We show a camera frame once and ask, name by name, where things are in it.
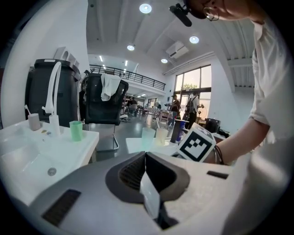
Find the green cup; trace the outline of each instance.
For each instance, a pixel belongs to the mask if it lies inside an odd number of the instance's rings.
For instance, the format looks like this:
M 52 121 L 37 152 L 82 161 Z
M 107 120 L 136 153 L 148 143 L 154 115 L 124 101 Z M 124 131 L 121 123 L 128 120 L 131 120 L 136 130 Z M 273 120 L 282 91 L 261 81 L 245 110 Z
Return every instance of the green cup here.
M 83 123 L 80 121 L 72 121 L 69 123 L 70 133 L 73 141 L 81 141 L 83 139 Z

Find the ceiling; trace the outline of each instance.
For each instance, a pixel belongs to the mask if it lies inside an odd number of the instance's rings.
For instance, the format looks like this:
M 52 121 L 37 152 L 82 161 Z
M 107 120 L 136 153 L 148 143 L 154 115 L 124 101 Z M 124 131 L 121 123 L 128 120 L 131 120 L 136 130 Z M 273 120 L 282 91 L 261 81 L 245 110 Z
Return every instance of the ceiling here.
M 129 86 L 129 89 L 127 91 L 127 94 L 128 95 L 133 95 L 133 96 L 139 96 L 139 95 L 145 94 L 146 95 L 145 97 L 158 97 L 159 96 L 158 94 L 152 93 L 150 91 L 146 91 L 146 90 L 143 90 L 143 89 L 130 87 L 130 86 Z
M 134 72 L 137 66 L 137 63 L 133 61 L 128 61 L 127 66 L 125 66 L 125 59 L 117 58 L 113 56 L 104 56 L 102 55 L 101 62 L 99 55 L 88 54 L 89 64 L 91 65 L 105 65 L 106 67 L 126 69 L 127 71 Z
M 209 22 L 190 16 L 193 26 L 188 28 L 169 11 L 177 2 L 180 0 L 89 0 L 88 47 L 119 44 L 126 49 L 127 45 L 135 45 L 136 50 L 158 62 L 163 72 L 214 52 L 231 86 L 253 86 L 253 24 L 248 20 Z M 150 14 L 139 11 L 142 3 L 152 6 Z M 198 44 L 189 42 L 193 35 L 199 37 Z M 168 59 L 165 51 L 176 41 L 184 43 L 189 52 L 162 64 L 162 58 Z

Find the sink basin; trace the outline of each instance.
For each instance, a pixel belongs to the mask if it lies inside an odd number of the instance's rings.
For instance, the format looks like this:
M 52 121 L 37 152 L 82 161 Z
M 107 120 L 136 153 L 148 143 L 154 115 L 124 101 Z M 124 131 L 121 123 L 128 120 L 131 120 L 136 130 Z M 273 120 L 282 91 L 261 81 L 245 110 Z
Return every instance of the sink basin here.
M 70 128 L 52 137 L 48 123 L 32 131 L 24 121 L 0 131 L 0 173 L 8 193 L 26 205 L 43 190 L 88 164 L 99 133 L 83 131 L 80 142 L 71 140 Z

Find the bracelet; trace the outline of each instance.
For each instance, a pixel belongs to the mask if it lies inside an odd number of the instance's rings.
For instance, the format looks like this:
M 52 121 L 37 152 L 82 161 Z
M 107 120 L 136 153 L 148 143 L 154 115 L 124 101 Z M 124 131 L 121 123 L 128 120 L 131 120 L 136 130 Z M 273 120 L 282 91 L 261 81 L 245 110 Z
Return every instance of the bracelet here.
M 219 155 L 219 158 L 220 158 L 220 164 L 221 165 L 224 165 L 224 160 L 222 159 L 222 153 L 221 153 L 221 149 L 219 148 L 219 146 L 215 146 L 215 149 L 216 149 L 216 151 L 217 151 L 217 153 L 218 153 L 218 155 Z
M 213 151 L 215 152 L 215 163 L 217 163 L 217 155 L 216 155 L 215 148 L 213 148 Z

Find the trash can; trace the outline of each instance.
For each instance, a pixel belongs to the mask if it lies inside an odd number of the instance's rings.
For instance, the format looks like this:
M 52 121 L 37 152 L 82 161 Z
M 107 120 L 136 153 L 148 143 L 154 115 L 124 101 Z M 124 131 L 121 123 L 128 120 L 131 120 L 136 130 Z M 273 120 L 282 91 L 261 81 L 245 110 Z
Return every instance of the trash can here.
M 57 92 L 57 115 L 60 126 L 69 127 L 69 122 L 78 120 L 79 112 L 80 72 L 74 64 L 55 59 L 36 60 L 30 84 L 27 84 L 29 92 L 27 105 L 32 113 L 39 114 L 40 121 L 49 122 L 50 114 L 45 113 L 42 106 L 46 106 L 50 75 L 57 62 L 62 64 Z

